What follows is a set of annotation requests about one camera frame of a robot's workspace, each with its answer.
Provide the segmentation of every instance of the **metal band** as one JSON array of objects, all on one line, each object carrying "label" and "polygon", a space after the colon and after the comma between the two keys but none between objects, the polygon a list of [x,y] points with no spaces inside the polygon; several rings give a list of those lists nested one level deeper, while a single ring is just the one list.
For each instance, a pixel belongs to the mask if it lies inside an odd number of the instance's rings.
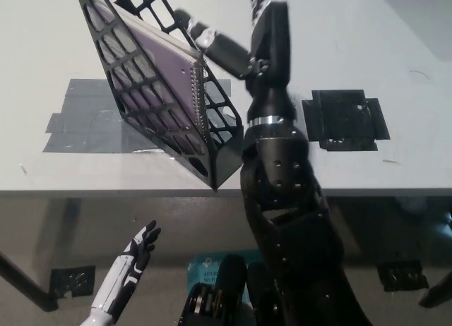
[{"label": "metal band", "polygon": [[248,122],[248,127],[253,127],[257,125],[271,125],[273,123],[282,123],[285,121],[281,116],[263,116],[261,118],[255,118]]}]

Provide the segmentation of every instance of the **gray floor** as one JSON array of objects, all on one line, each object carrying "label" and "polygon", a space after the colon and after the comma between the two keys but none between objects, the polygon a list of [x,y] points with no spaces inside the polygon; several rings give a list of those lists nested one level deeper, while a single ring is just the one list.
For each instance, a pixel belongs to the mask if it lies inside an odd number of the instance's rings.
[{"label": "gray floor", "polygon": [[[420,258],[430,284],[452,269],[445,200],[422,217],[391,199],[333,200],[347,249],[346,272],[375,325],[445,325],[452,302],[417,305],[423,291],[383,291],[374,264]],[[0,200],[0,250],[43,287],[52,268],[96,265],[97,291],[113,259],[146,223],[162,227],[151,265],[118,325],[173,325],[186,298],[185,264],[199,253],[255,247],[240,198]],[[92,297],[65,298],[43,313],[0,279],[0,325],[79,325]]]}]

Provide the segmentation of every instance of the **black wire basket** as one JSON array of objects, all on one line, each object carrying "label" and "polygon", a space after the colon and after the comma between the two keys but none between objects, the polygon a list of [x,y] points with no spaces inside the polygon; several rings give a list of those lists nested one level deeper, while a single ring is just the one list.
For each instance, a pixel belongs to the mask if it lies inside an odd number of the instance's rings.
[{"label": "black wire basket", "polygon": [[[121,117],[211,188],[217,189],[242,165],[241,151],[244,129],[237,110],[202,59],[203,75],[200,77],[202,77],[204,85],[201,85],[199,90],[195,90],[202,98],[201,104],[196,109],[205,126],[205,129],[201,130],[200,123],[196,123],[187,113],[187,108],[177,96],[177,92],[165,80],[153,59],[140,45],[111,2],[103,1],[113,15],[110,19],[106,19],[105,15],[98,11],[93,0],[79,0]],[[162,24],[153,8],[153,3],[156,1],[161,1],[172,16],[173,23],[171,25],[164,26]],[[161,31],[170,34],[179,30],[186,42],[191,47],[198,49],[186,30],[179,24],[167,0],[143,0],[137,6],[131,0],[117,0],[115,4],[140,19],[142,19],[141,12],[149,10]],[[93,17],[102,19],[101,28],[99,28],[99,24],[93,22]],[[133,49],[126,48],[123,40],[118,38],[117,29],[119,28],[126,33]],[[115,41],[117,47],[112,49],[106,38],[110,44],[112,40]],[[147,64],[154,74],[150,76],[142,71],[143,69],[137,66],[137,59]],[[175,101],[165,102],[155,90],[157,84]],[[206,92],[207,85],[211,92],[213,90],[215,94],[220,95],[221,101],[218,101],[218,97],[213,99],[211,94]],[[153,97],[160,101],[159,106],[150,102],[145,107],[140,106],[136,99],[139,96],[141,102],[143,100],[147,102],[145,91],[151,92]],[[226,114],[225,109],[229,109],[228,112],[231,115]],[[153,116],[154,121],[148,119],[150,116]]]}]

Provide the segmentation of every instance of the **white table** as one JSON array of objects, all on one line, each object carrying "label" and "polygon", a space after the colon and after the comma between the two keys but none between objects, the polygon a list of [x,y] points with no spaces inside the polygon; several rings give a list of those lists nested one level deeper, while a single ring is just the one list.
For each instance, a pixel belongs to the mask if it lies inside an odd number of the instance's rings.
[{"label": "white table", "polygon": [[[250,0],[168,1],[249,47]],[[312,143],[326,194],[452,194],[452,0],[289,1],[290,92],[363,89],[379,99],[391,135],[378,152]],[[0,194],[214,195],[165,154],[42,153],[70,79],[105,75],[78,0],[0,0],[0,19]],[[231,100],[245,119],[243,83],[232,81]],[[218,194],[239,195],[239,172]]]}]

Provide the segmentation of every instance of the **gray tape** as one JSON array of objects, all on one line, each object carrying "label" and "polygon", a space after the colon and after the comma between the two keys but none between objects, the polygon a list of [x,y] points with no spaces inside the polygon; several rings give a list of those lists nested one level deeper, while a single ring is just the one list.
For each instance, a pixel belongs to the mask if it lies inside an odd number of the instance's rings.
[{"label": "gray tape", "polygon": [[[230,96],[231,80],[218,82]],[[222,102],[209,84],[206,92]],[[51,133],[43,151],[48,153],[163,153],[121,119],[106,80],[71,79],[61,113],[52,114],[46,133]]]}]

